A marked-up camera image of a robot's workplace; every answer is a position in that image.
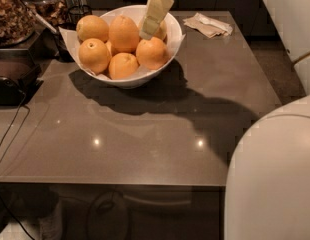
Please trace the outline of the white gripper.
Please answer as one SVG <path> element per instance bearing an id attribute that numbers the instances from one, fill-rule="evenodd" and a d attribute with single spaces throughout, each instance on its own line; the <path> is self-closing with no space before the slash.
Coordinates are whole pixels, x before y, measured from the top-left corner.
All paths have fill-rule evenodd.
<path id="1" fill-rule="evenodd" d="M 146 11 L 141 20 L 139 35 L 151 39 L 171 9 L 174 0 L 147 0 Z"/>

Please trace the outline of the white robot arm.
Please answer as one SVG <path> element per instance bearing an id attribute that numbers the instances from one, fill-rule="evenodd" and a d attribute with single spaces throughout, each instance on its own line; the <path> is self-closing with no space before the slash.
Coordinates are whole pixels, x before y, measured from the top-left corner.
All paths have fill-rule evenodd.
<path id="1" fill-rule="evenodd" d="M 310 240 L 310 0 L 262 0 L 305 96 L 276 106 L 243 50 L 187 46 L 186 69 L 165 109 L 191 120 L 170 127 L 166 182 L 224 177 L 224 240 Z"/>

